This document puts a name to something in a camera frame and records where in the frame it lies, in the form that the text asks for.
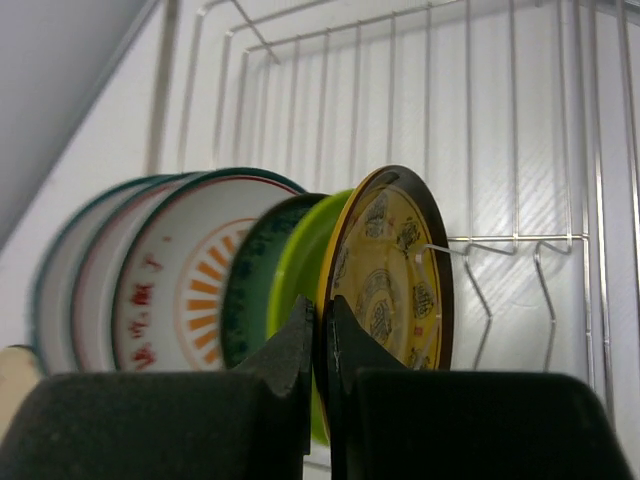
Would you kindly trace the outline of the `dark green patterned plate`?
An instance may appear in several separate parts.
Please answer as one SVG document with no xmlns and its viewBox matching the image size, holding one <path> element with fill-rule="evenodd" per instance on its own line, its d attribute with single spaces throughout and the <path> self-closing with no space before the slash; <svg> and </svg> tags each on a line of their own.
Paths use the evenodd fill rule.
<svg viewBox="0 0 640 480">
<path fill-rule="evenodd" d="M 325 197 L 305 193 L 285 199 L 249 227 L 234 254 L 220 313 L 226 368 L 236 367 L 266 342 L 269 295 L 280 256 L 297 224 Z"/>
</svg>

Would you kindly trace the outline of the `white plate orange sunburst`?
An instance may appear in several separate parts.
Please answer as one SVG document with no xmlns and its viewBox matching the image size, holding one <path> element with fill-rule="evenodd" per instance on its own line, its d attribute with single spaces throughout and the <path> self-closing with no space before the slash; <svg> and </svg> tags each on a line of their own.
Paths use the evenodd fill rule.
<svg viewBox="0 0 640 480">
<path fill-rule="evenodd" d="M 255 221 L 303 187 L 273 171 L 196 175 L 156 206 L 132 240 L 112 301 L 116 369 L 219 370 L 221 309 L 234 256 Z"/>
</svg>

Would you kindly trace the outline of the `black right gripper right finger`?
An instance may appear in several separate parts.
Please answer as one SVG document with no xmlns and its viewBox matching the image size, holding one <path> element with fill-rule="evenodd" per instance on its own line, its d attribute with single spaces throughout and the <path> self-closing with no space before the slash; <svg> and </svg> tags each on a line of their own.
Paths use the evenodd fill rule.
<svg viewBox="0 0 640 480">
<path fill-rule="evenodd" d="M 336 479 L 628 479 L 594 392 L 562 374 L 414 371 L 327 312 L 327 413 Z"/>
</svg>

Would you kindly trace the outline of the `yellow patterned plate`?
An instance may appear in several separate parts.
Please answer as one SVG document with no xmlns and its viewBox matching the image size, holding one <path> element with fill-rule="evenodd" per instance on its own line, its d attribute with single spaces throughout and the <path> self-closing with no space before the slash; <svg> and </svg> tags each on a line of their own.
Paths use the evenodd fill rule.
<svg viewBox="0 0 640 480">
<path fill-rule="evenodd" d="M 400 165 L 371 172 L 330 236 L 316 294 L 324 321 L 343 297 L 359 325 L 411 369 L 447 370 L 454 337 L 452 261 L 425 182 Z"/>
</svg>

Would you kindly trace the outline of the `lime green plate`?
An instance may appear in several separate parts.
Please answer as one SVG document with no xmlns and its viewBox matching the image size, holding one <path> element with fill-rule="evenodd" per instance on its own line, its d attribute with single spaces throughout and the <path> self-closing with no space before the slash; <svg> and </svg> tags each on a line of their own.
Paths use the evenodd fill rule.
<svg viewBox="0 0 640 480">
<path fill-rule="evenodd" d="M 344 190 L 333 195 L 301 195 L 285 211 L 287 235 L 267 307 L 269 337 L 287 323 L 298 296 L 315 299 L 329 239 L 351 193 Z"/>
</svg>

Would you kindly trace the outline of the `white plate black rim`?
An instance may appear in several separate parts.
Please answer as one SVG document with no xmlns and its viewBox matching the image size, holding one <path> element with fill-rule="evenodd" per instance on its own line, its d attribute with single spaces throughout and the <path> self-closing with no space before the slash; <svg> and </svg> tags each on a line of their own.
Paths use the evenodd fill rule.
<svg viewBox="0 0 640 480">
<path fill-rule="evenodd" d="M 49 246 L 31 297 L 32 347 L 46 375 L 77 369 L 64 329 L 69 326 L 71 290 L 86 247 L 111 213 L 137 192 L 166 178 L 138 177 L 105 190 L 75 212 Z"/>
</svg>

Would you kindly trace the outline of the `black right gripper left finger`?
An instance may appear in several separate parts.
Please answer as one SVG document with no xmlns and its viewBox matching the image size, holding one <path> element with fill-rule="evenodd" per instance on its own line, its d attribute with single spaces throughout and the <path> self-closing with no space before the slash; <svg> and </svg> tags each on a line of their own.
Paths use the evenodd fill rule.
<svg viewBox="0 0 640 480">
<path fill-rule="evenodd" d="M 18 409 L 5 479 L 299 479 L 310 451 L 314 313 L 237 367 L 57 375 Z"/>
</svg>

